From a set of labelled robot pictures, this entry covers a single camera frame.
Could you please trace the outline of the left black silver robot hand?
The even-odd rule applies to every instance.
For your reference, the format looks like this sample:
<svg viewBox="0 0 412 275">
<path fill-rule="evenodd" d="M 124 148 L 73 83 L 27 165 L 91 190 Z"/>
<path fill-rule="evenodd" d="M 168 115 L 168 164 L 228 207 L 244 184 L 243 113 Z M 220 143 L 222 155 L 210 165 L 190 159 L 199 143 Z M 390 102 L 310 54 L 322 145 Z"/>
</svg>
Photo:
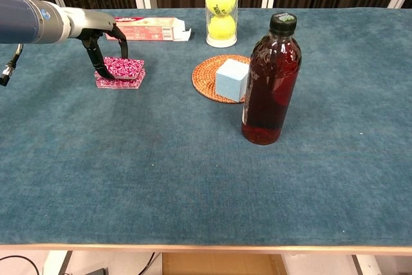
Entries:
<svg viewBox="0 0 412 275">
<path fill-rule="evenodd" d="M 118 41 L 121 58 L 128 58 L 127 39 L 117 26 L 115 18 L 104 12 L 82 8 L 65 7 L 63 10 L 71 24 L 69 38 L 76 38 L 82 42 L 94 69 L 102 78 L 115 79 L 108 71 L 98 45 L 98 39 L 106 33 Z"/>
</svg>

